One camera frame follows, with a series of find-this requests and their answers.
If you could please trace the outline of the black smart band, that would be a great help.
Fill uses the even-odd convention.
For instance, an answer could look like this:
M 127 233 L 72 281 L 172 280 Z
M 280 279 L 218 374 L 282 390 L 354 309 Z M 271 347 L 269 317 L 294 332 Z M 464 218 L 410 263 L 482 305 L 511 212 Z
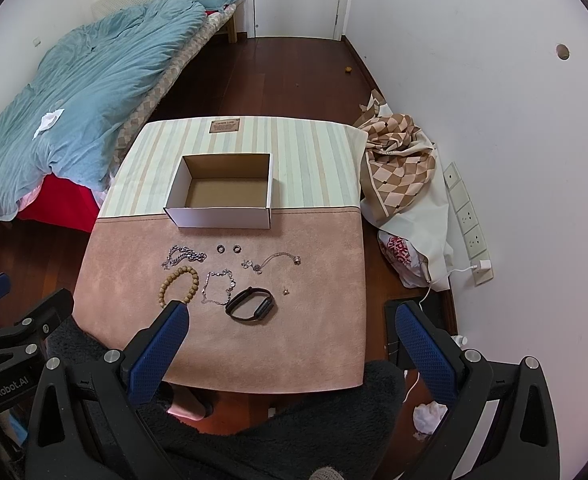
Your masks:
M 228 302 L 224 312 L 233 321 L 255 324 L 266 321 L 275 307 L 276 300 L 268 289 L 247 287 Z

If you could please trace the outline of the crumpled white tissue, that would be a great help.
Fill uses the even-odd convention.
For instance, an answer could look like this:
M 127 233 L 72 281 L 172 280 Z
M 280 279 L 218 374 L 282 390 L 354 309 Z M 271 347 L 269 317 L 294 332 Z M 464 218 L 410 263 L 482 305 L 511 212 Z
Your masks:
M 413 437 L 416 440 L 423 441 L 434 434 L 447 411 L 448 408 L 445 404 L 440 404 L 436 401 L 416 406 L 412 414 L 413 426 L 416 430 Z

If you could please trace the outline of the red white plastic bag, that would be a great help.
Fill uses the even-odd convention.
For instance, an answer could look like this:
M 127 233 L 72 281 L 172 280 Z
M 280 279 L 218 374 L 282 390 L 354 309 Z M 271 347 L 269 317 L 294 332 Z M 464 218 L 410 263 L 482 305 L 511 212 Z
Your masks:
M 405 238 L 379 230 L 378 243 L 387 262 L 407 288 L 427 288 L 430 284 L 428 260 Z

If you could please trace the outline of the pink and striped table mat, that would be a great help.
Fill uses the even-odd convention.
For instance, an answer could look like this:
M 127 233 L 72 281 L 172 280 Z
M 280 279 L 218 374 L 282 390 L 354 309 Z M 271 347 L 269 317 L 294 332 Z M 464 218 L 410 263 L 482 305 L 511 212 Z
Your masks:
M 367 137 L 336 122 L 277 117 L 243 117 L 237 132 L 210 133 L 224 118 L 140 131 L 91 232 L 74 319 L 123 349 L 163 301 L 187 299 L 189 333 L 168 382 L 242 393 L 356 387 L 366 354 L 359 167 Z M 182 230 L 165 214 L 181 156 L 253 152 L 272 156 L 270 229 Z M 247 287 L 273 294 L 266 321 L 224 312 Z

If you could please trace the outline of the white cardboard box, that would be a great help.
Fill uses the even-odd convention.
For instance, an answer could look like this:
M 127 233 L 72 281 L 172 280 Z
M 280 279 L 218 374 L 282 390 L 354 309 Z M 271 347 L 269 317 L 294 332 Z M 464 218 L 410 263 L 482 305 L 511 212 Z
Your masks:
M 272 182 L 269 153 L 183 155 L 164 211 L 179 229 L 268 230 Z

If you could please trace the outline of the checkered brown beige cloth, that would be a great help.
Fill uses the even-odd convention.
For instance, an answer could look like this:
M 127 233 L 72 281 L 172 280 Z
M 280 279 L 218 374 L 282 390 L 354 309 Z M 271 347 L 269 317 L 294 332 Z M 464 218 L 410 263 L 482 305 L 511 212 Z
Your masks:
M 360 183 L 374 220 L 383 222 L 412 206 L 431 182 L 435 148 L 410 115 L 390 110 L 379 91 L 360 110 L 355 127 L 367 136 Z

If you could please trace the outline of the brown label patch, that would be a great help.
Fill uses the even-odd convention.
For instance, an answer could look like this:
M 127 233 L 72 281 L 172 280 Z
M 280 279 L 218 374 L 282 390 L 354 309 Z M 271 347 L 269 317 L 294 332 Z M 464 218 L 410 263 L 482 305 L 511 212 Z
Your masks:
M 210 123 L 210 133 L 230 133 L 240 130 L 241 118 L 213 119 Z

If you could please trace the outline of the light blue duvet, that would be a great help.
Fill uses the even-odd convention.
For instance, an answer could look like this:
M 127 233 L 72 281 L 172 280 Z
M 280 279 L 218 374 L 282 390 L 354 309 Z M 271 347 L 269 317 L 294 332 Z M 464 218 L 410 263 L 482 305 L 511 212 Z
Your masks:
M 0 114 L 0 221 L 53 174 L 108 188 L 120 127 L 210 11 L 236 0 L 153 0 L 62 37 Z

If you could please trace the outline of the checkered beige mattress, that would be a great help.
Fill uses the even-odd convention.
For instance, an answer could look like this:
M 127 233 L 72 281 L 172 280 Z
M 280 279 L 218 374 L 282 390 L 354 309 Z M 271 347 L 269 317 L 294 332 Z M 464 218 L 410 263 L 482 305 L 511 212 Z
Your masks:
M 112 155 L 110 169 L 116 174 L 123 163 L 127 153 L 134 144 L 134 140 L 149 120 L 154 110 L 160 104 L 160 100 L 166 96 L 186 66 L 198 55 L 203 47 L 228 25 L 234 27 L 233 15 L 236 13 L 236 4 L 232 3 L 224 7 L 222 11 L 216 11 L 206 16 L 200 29 L 184 44 L 184 46 L 172 58 L 166 70 L 160 75 L 160 79 L 153 88 L 144 96 L 141 103 L 128 116 L 126 122 L 119 128 Z

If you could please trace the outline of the white wall power strip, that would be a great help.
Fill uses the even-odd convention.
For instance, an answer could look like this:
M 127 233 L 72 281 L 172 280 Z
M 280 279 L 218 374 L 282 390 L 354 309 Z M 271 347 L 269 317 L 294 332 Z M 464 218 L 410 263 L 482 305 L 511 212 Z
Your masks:
M 478 260 L 490 260 L 489 250 L 483 229 L 480 226 L 480 220 L 478 220 L 471 196 L 456 163 L 450 162 L 445 167 L 443 175 L 450 206 L 458 222 L 465 251 L 469 258 L 473 283 L 475 286 L 483 285 L 494 278 L 494 268 L 484 273 L 475 271 L 475 265 Z

